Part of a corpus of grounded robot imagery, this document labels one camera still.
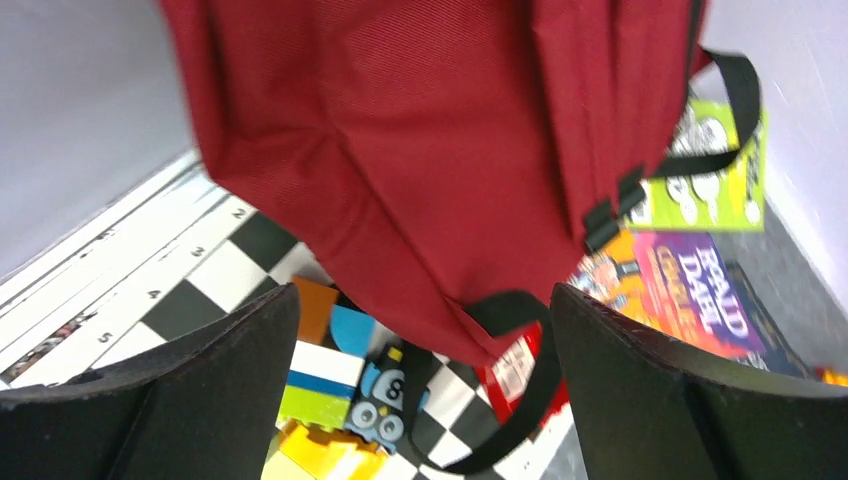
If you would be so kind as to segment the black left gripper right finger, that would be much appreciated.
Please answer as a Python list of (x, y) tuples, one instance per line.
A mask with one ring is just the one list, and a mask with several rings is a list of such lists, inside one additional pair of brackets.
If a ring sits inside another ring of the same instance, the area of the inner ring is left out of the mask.
[(581, 291), (554, 339), (591, 479), (843, 479), (847, 391), (728, 360)]

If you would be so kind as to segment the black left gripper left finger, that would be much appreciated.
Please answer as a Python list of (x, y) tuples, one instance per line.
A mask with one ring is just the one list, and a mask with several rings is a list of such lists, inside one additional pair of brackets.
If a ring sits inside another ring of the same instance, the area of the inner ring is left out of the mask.
[(57, 385), (1, 394), (5, 479), (257, 479), (297, 339), (293, 285)]

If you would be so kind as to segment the orange purple Roald Dahl book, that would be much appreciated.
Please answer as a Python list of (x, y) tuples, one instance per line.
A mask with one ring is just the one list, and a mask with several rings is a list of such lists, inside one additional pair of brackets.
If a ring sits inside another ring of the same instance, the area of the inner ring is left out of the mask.
[(569, 283), (710, 353), (735, 359), (766, 351), (708, 233), (624, 231), (583, 258)]

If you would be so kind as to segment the green paperback book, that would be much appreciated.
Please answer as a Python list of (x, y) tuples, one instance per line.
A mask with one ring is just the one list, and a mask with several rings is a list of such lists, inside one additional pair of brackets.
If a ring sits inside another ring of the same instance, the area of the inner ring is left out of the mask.
[[(726, 169), (644, 180), (646, 199), (625, 224), (634, 229), (761, 231), (769, 119), (762, 113), (751, 140)], [(678, 124), (674, 154), (722, 153), (738, 146), (730, 106), (692, 98)]]

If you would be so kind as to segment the red student backpack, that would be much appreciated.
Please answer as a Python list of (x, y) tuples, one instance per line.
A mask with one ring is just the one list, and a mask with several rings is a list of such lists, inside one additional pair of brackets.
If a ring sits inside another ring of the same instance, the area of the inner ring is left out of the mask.
[(699, 43), (704, 1), (164, 1), (204, 166), (405, 342), (403, 420), (435, 354), (487, 365), (540, 327), (509, 420), (445, 466), (492, 467), (562, 384), (552, 288), (619, 233), (645, 179), (728, 167), (671, 149), (714, 64), (738, 138), (747, 57)]

